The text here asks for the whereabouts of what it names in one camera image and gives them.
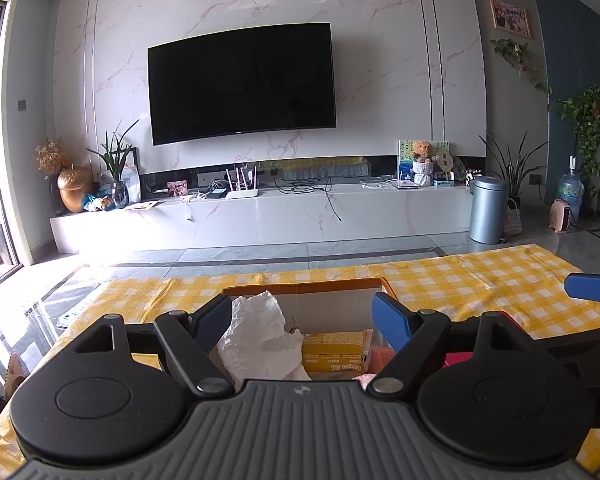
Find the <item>yellow checkered tablecloth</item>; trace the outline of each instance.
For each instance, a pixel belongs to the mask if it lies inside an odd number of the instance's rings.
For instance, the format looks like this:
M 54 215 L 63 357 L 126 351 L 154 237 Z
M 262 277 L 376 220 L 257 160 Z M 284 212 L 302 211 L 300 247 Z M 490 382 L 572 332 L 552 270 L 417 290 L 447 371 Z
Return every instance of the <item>yellow checkered tablecloth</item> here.
M 104 314 L 122 314 L 128 323 L 151 322 L 170 310 L 192 312 L 225 287 L 237 285 L 384 277 L 411 310 L 433 308 L 453 320 L 486 310 L 505 310 L 534 338 L 600 328 L 600 303 L 572 300 L 566 295 L 563 283 L 570 272 L 578 269 L 539 246 L 528 245 L 341 269 L 114 280 L 60 336 L 39 366 Z M 138 360 L 157 366 L 153 357 Z M 23 460 L 5 409 L 0 415 L 0 479 L 14 472 Z M 600 466 L 600 430 L 589 433 L 578 461 L 590 471 Z

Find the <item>trash can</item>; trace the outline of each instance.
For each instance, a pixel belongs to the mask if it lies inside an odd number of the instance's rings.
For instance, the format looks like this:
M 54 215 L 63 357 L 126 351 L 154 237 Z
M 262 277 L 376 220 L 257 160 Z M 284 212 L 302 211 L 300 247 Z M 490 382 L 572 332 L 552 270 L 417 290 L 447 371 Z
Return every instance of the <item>trash can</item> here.
M 471 181 L 470 190 L 474 204 L 469 238 L 481 244 L 500 243 L 507 215 L 509 183 L 494 176 L 479 176 Z

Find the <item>black tv screen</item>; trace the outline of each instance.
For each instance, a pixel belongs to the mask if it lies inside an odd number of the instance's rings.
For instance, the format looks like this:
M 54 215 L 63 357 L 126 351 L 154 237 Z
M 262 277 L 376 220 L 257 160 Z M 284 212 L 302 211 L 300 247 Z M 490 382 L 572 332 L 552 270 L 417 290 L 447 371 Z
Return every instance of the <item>black tv screen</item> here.
M 149 49 L 154 145 L 336 126 L 329 23 L 241 28 Z

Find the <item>metal screw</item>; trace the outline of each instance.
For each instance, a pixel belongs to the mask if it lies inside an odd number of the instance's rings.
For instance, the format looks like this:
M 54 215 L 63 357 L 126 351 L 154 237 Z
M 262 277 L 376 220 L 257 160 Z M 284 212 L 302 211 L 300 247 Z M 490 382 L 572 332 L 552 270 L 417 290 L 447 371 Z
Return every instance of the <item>metal screw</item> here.
M 196 388 L 204 394 L 220 394 L 229 388 L 229 383 L 222 377 L 207 377 L 196 384 Z
M 396 394 L 404 388 L 404 383 L 395 377 L 383 377 L 373 381 L 371 387 L 378 394 Z

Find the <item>yellow package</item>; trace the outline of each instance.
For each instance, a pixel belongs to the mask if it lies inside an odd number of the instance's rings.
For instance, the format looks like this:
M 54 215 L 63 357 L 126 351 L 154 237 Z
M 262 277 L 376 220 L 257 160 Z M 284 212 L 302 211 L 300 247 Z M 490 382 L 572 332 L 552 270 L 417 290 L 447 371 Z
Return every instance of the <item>yellow package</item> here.
M 302 366 L 307 373 L 365 371 L 373 330 L 307 334 L 302 342 Z

